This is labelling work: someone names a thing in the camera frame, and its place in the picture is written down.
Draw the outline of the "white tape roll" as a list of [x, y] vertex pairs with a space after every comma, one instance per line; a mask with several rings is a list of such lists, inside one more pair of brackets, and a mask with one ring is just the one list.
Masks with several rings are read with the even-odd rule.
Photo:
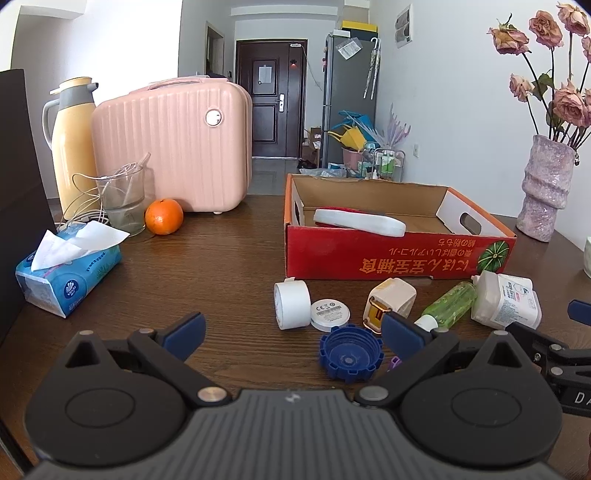
[[273, 300], [280, 330], [304, 328], [311, 323], [311, 297], [303, 280], [286, 278], [274, 284]]

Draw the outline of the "metal trolley rack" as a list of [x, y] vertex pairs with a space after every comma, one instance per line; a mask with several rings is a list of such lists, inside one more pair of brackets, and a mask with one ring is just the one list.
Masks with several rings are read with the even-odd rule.
[[365, 161], [368, 163], [367, 173], [372, 179], [400, 183], [403, 180], [405, 160], [406, 153], [402, 150], [378, 148], [365, 152]]

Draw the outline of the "blue ribbed bottle cap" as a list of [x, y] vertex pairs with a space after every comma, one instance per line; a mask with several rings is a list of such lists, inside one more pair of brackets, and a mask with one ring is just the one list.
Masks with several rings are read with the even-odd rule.
[[355, 325], [332, 328], [318, 344], [318, 363], [332, 380], [367, 382], [385, 358], [383, 341]]

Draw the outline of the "cream square charger plug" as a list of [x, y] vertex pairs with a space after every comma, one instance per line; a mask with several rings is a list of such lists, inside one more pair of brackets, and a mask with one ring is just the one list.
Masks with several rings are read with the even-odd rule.
[[363, 326], [380, 335], [386, 313], [407, 318], [417, 298], [417, 290], [401, 278], [389, 278], [370, 291], [363, 311]]

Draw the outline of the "white medicine bottle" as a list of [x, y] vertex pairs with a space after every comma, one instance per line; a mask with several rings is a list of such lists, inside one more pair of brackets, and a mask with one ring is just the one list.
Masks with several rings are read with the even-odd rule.
[[531, 279], [483, 271], [472, 277], [476, 301], [471, 319], [494, 330], [512, 323], [537, 329], [542, 310]]

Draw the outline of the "grey refrigerator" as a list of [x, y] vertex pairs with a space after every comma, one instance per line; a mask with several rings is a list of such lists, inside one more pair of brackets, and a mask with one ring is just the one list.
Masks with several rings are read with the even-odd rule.
[[372, 94], [374, 75], [368, 74], [377, 36], [377, 32], [349, 29], [349, 37], [332, 32], [325, 38], [322, 167], [342, 163], [342, 144], [329, 135], [329, 131], [344, 131], [342, 111], [375, 120], [377, 94]]

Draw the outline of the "white round disc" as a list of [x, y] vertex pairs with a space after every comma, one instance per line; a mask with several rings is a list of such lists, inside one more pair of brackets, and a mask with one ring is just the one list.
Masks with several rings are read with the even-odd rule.
[[334, 327], [349, 323], [351, 311], [346, 304], [335, 299], [322, 299], [311, 304], [311, 326], [328, 333]]

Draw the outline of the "green spray bottle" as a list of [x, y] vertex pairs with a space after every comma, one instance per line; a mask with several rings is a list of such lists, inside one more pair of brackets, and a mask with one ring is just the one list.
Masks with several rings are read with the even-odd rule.
[[477, 299], [472, 283], [460, 282], [429, 305], [415, 324], [426, 331], [452, 328], [473, 306]]

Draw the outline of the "blue tissue pack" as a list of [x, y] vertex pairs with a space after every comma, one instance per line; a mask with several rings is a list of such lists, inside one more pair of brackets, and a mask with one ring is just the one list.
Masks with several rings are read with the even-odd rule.
[[37, 250], [15, 270], [25, 300], [68, 317], [121, 261], [120, 244], [128, 237], [95, 220], [72, 223], [56, 234], [47, 231]]

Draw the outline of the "purple textured vase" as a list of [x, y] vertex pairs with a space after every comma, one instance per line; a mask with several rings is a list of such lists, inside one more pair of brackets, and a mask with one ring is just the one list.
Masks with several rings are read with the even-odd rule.
[[549, 243], [559, 210], [566, 208], [577, 153], [564, 143], [534, 135], [522, 190], [525, 194], [517, 228]]

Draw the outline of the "red white lint brush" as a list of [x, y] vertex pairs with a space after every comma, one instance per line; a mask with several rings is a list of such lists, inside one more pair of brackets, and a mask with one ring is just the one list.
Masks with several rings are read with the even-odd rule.
[[315, 210], [314, 221], [394, 238], [403, 237], [407, 230], [406, 224], [395, 218], [335, 209]]

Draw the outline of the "purple ribbed cap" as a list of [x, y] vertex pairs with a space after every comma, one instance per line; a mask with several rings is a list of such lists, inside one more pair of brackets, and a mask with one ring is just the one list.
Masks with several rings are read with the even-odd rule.
[[390, 361], [390, 364], [388, 366], [388, 370], [392, 371], [394, 368], [399, 366], [401, 364], [401, 362], [402, 362], [401, 358], [397, 355], [394, 355], [394, 357]]

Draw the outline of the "dried pink rose bouquet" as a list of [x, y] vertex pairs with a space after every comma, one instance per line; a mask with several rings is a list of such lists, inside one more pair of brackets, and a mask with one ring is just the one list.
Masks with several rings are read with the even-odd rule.
[[[521, 57], [530, 75], [510, 76], [513, 97], [533, 110], [538, 100], [544, 109], [547, 137], [573, 151], [590, 139], [590, 14], [580, 6], [557, 3], [557, 13], [539, 10], [526, 32], [512, 19], [488, 30], [500, 55]], [[530, 59], [530, 41], [549, 52], [550, 67], [536, 71]]]

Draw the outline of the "dark brown entrance door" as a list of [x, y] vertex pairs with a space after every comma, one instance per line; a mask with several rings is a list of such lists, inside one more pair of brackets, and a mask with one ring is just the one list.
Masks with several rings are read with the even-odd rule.
[[256, 157], [297, 158], [304, 134], [308, 42], [239, 40], [236, 81], [252, 98], [252, 151]]

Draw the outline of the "yellow box on refrigerator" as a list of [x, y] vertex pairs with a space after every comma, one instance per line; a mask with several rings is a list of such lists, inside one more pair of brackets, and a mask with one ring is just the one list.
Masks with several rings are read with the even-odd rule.
[[342, 20], [341, 28], [342, 30], [359, 30], [372, 33], [378, 32], [377, 25], [353, 20]]

